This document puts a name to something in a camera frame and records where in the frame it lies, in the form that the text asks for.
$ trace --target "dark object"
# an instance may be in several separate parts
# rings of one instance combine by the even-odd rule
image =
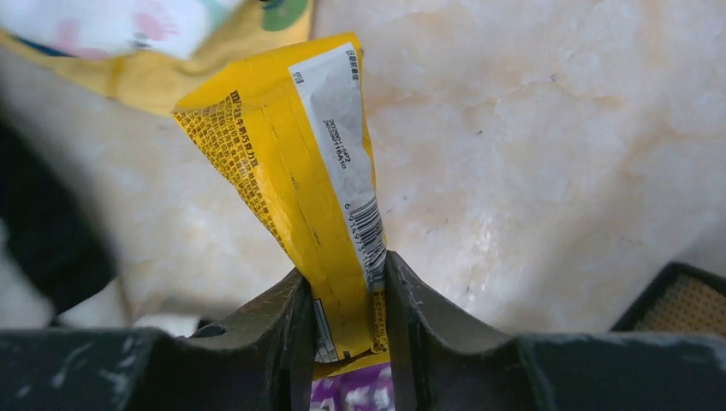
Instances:
[[[19,134],[0,123],[0,220],[7,247],[33,286],[63,313],[115,276],[109,253],[72,195]]]
[[[0,333],[0,409],[310,407],[312,299],[294,271],[191,338],[153,329]]]
[[[672,334],[511,337],[386,262],[396,409],[716,410],[726,342]],[[312,297],[293,271],[189,339],[160,331],[0,333],[0,409],[303,410]]]
[[[668,264],[612,330],[726,337],[726,279],[691,265]]]

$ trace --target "white label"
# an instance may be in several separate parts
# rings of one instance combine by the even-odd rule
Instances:
[[[363,148],[358,55],[352,44],[289,67],[369,289],[384,286],[385,244]]]

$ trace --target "marble floor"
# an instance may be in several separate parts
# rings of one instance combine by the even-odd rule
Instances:
[[[726,3],[318,1],[314,36],[343,31],[389,248],[479,319],[602,331],[673,259],[726,273]],[[70,324],[187,334],[291,268],[169,118],[5,50],[0,90],[115,251]],[[43,324],[3,264],[2,326]]]

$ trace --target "plastic wrapper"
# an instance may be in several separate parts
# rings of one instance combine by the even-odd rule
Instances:
[[[384,230],[352,34],[231,63],[175,119],[309,281],[315,377],[388,360]]]

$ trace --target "barcode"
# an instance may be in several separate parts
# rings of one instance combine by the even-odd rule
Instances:
[[[317,338],[315,345],[317,352],[315,360],[317,362],[335,362],[338,361],[338,353],[336,346],[333,344],[333,336],[330,334],[328,319],[323,311],[323,303],[320,299],[312,301],[312,310],[315,313],[315,323],[317,324]]]
[[[348,55],[350,73],[353,75],[353,81],[358,81],[358,57],[355,56],[355,51],[352,50],[348,50],[345,53]]]
[[[366,282],[370,288],[384,286],[385,243],[384,224],[378,212],[376,198],[373,197],[362,207],[350,212],[349,219],[358,229],[355,246],[365,258]]]

